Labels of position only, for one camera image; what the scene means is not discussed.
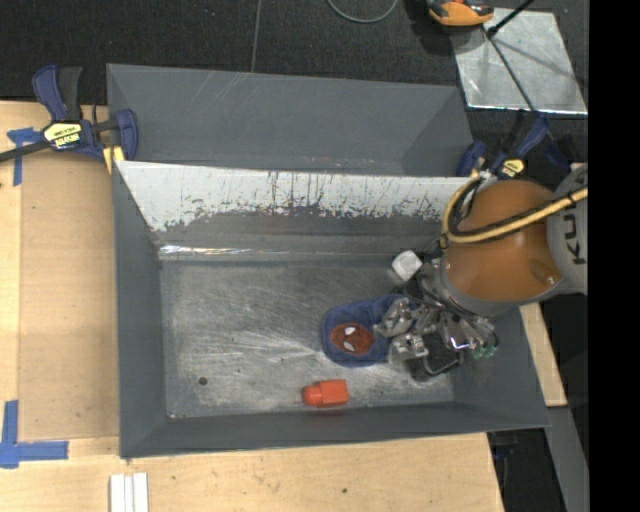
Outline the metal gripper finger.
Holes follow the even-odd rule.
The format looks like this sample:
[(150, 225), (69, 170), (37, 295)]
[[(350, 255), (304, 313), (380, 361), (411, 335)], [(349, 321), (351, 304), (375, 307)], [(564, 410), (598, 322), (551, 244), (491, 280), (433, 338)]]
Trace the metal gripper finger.
[(403, 334), (410, 329), (417, 315), (418, 309), (408, 298), (396, 299), (374, 325), (374, 331), (380, 336)]
[(391, 340), (390, 354), (394, 359), (408, 361), (428, 356), (429, 349), (422, 335), (402, 334)]

